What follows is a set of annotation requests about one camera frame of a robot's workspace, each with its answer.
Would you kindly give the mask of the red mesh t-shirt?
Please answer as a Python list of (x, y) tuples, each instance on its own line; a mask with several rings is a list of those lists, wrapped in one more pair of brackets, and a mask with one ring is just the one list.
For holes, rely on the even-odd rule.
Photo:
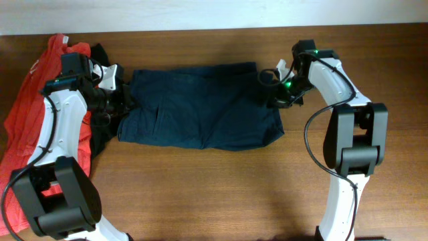
[[(44, 87), (46, 81), (60, 73), (61, 55), (73, 52), (90, 57), (90, 44), (79, 42), (69, 46), (68, 36), (62, 33), (51, 36), (47, 42), (47, 50), (36, 60), (23, 80), (17, 99), (3, 123), (7, 133), (7, 145), (1, 161), (1, 194), (11, 172), (25, 167), (35, 151), (44, 116), (43, 96), (38, 91)], [(91, 136), (91, 128), (84, 124), (80, 130), (78, 163), (87, 176), (91, 170)], [(11, 191), (7, 194), (5, 205), (7, 218), (14, 232), (29, 228), (19, 202)]]

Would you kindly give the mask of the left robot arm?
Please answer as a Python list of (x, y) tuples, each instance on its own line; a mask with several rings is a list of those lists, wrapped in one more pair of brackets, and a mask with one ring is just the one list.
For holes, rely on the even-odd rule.
[(12, 172), (6, 188), (37, 236), (130, 241), (130, 234), (103, 216), (100, 195), (78, 164), (86, 113), (112, 118), (133, 107), (124, 69), (79, 53), (62, 55), (61, 64), (60, 75), (41, 89), (45, 111), (35, 151), (24, 168)]

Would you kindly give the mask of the navy blue shorts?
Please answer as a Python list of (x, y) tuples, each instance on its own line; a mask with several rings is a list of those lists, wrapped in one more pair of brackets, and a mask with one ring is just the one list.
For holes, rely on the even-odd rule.
[(130, 82), (137, 107), (121, 120), (121, 142), (245, 151), (284, 135), (280, 112), (255, 62), (136, 70)]

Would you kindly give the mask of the black garment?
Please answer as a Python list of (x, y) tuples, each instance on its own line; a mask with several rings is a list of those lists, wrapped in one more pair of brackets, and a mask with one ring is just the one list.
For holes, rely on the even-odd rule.
[[(96, 44), (91, 48), (91, 58), (98, 61), (102, 66), (110, 66), (111, 63), (108, 59), (108, 55), (101, 44)], [(91, 149), (91, 160), (95, 159), (97, 155), (101, 154), (106, 147), (107, 142), (113, 139), (117, 135), (118, 126), (120, 124), (120, 117), (115, 116), (110, 120), (110, 124), (102, 123), (102, 119), (98, 117), (92, 117), (91, 119), (91, 131), (92, 136), (90, 139)]]

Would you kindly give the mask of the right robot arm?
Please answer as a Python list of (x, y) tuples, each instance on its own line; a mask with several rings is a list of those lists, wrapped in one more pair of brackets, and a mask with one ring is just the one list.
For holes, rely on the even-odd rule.
[(354, 240), (354, 225), (364, 187), (375, 167), (385, 157), (388, 110), (373, 103), (346, 75), (334, 50), (319, 50), (314, 40), (300, 40), (292, 47), (290, 67), (284, 60), (271, 70), (276, 90), (270, 104), (289, 108), (303, 103), (303, 96), (317, 90), (326, 106), (315, 112), (304, 127), (304, 143), (310, 148), (308, 131), (323, 112), (331, 116), (323, 142), (324, 162), (309, 156), (330, 175), (326, 211), (316, 227), (314, 239)]

